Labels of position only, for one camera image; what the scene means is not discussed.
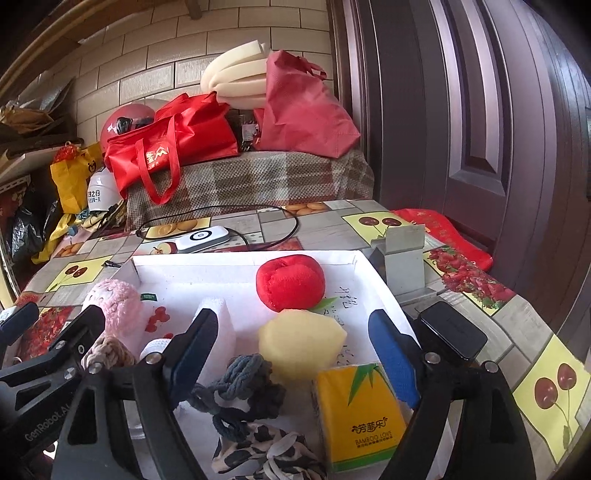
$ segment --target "red bag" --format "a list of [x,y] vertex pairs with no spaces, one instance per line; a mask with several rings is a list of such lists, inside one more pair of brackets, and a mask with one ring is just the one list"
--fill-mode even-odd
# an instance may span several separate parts
[[322,83],[324,79],[326,72],[302,57],[285,50],[269,55],[267,102],[264,109],[255,110],[261,127],[254,142],[257,150],[298,151],[330,158],[350,150],[361,135]]
[[[141,179],[158,205],[170,200],[181,178],[181,165],[238,155],[238,145],[228,121],[229,110],[215,93],[179,95],[158,110],[154,123],[108,141],[105,163],[115,176],[121,195]],[[150,172],[170,168],[170,186],[159,195]]]

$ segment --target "yellow plush potato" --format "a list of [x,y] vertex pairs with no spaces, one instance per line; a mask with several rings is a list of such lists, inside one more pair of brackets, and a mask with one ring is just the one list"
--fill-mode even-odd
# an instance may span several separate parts
[[334,318],[307,310],[283,310],[259,329],[259,352],[279,382],[313,380],[333,367],[347,338]]

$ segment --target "black cable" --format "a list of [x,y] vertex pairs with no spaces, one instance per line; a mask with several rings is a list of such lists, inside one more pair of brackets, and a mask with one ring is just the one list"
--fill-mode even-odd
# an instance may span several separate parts
[[297,229],[300,227],[300,220],[298,219],[298,217],[296,217],[296,214],[295,214],[295,213],[293,213],[293,212],[290,212],[289,210],[285,210],[285,209],[283,209],[283,208],[281,208],[281,207],[278,207],[278,206],[276,206],[276,205],[266,205],[266,204],[264,204],[264,203],[255,203],[255,204],[253,204],[253,205],[207,205],[207,206],[205,206],[205,207],[198,207],[198,208],[194,208],[194,209],[192,209],[192,210],[189,210],[188,212],[182,212],[182,213],[173,213],[172,215],[163,215],[162,217],[157,217],[157,218],[153,218],[153,219],[151,219],[151,220],[147,220],[147,221],[145,221],[144,223],[142,223],[142,224],[139,226],[139,228],[138,228],[138,229],[135,231],[135,234],[136,234],[136,236],[140,237],[142,240],[149,240],[149,241],[151,241],[151,242],[152,242],[152,241],[157,241],[157,240],[165,240],[165,239],[170,239],[170,238],[174,238],[174,237],[170,237],[170,236],[161,236],[161,237],[158,237],[158,238],[147,238],[145,235],[143,235],[143,234],[142,234],[142,230],[143,230],[144,228],[146,228],[146,226],[147,226],[149,223],[156,222],[156,221],[158,221],[158,220],[166,220],[166,219],[171,219],[171,218],[173,218],[173,217],[177,217],[177,216],[181,216],[181,215],[188,215],[189,213],[199,212],[199,211],[201,211],[201,210],[206,210],[206,209],[213,209],[213,208],[219,208],[219,209],[223,209],[223,208],[230,208],[230,209],[244,209],[244,208],[247,208],[247,209],[248,209],[248,208],[252,208],[252,207],[255,207],[255,208],[272,208],[272,209],[275,209],[275,210],[280,210],[281,212],[284,212],[284,213],[285,213],[285,212],[287,212],[287,213],[289,213],[289,214],[290,214],[290,215],[293,217],[293,219],[295,220],[295,222],[296,222],[296,223],[295,223],[294,227],[291,229],[291,232],[289,232],[289,233],[288,233],[286,236],[284,236],[283,238],[281,238],[281,239],[279,239],[279,240],[277,240],[277,241],[275,241],[275,242],[272,242],[272,243],[270,243],[269,245],[265,245],[265,246],[264,246],[264,247],[262,247],[262,248],[255,248],[255,249],[251,249],[251,248],[250,248],[250,244],[248,243],[248,240],[247,240],[247,238],[244,236],[244,234],[242,234],[242,233],[240,233],[240,232],[237,232],[237,231],[235,231],[235,230],[233,230],[233,229],[231,229],[231,228],[224,227],[224,228],[226,228],[226,230],[228,230],[228,232],[230,232],[230,233],[234,233],[235,235],[237,235],[237,236],[241,237],[241,238],[242,238],[242,240],[244,241],[244,244],[246,245],[246,249],[247,249],[249,252],[260,252],[260,251],[264,251],[264,250],[266,250],[266,249],[268,249],[268,248],[276,247],[277,245],[279,245],[279,244],[281,244],[281,243],[285,242],[286,240],[289,240],[289,239],[290,239],[292,236],[294,236],[294,234],[297,232]]
[[251,246],[248,243],[248,239],[246,238],[246,236],[243,233],[237,232],[231,228],[228,228],[227,226],[224,227],[228,232],[232,233],[233,236],[239,236],[240,238],[242,238],[242,241],[244,242],[244,245],[246,245],[246,251],[251,251]]

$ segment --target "table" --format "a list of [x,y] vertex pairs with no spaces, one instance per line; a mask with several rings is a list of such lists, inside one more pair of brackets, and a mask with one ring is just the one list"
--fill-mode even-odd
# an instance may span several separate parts
[[[370,247],[372,239],[383,236],[389,226],[408,224],[373,200],[335,200],[288,208],[297,212],[300,228],[292,238],[274,249],[359,249],[369,256],[373,251]],[[249,243],[263,244],[285,237],[293,228],[294,220],[279,210],[262,209],[196,219],[179,227],[196,229],[210,225],[234,229],[244,234]],[[178,229],[173,226],[160,228],[162,230],[158,236],[162,233],[178,233]],[[235,237],[210,250],[241,249],[245,249],[243,242]],[[41,317],[46,323],[55,325],[57,334],[63,325],[80,313],[84,297],[93,284],[114,275],[116,267],[104,267],[105,260],[121,264],[132,255],[169,252],[171,248],[166,242],[142,243],[134,233],[88,240],[66,250],[65,255],[68,256],[61,254],[50,260],[29,282],[17,302],[35,301],[41,308]],[[591,389],[588,387],[591,377],[525,299],[505,289],[486,274],[473,280],[473,284],[478,284],[475,286],[479,290],[486,290],[488,300],[482,300],[473,293],[452,291],[454,287],[451,286],[449,275],[443,275],[444,271],[438,268],[438,265],[444,268],[437,263],[437,257],[442,252],[449,250],[438,240],[426,235],[426,284],[440,294],[436,300],[406,304],[404,310],[416,318],[434,301],[444,300],[486,333],[488,342],[477,360],[482,362],[490,359],[501,367],[522,412],[534,453],[537,478],[544,480],[564,461],[565,454],[572,450],[589,423]],[[23,337],[20,352],[26,353],[26,350],[27,334]],[[567,375],[569,382],[568,378],[565,380],[565,372],[575,373],[574,386],[572,374]],[[545,402],[540,396],[536,399],[536,389],[543,388],[546,388],[546,392],[550,389],[556,394],[555,402],[548,403],[548,396]],[[454,435],[461,409],[461,401],[454,402],[450,409],[449,420]]]

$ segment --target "red helmet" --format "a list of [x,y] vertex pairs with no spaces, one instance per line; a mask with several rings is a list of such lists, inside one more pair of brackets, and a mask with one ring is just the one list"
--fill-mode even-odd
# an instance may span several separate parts
[[107,151],[107,140],[154,121],[154,110],[143,103],[130,103],[118,108],[105,122],[100,132],[100,147]]

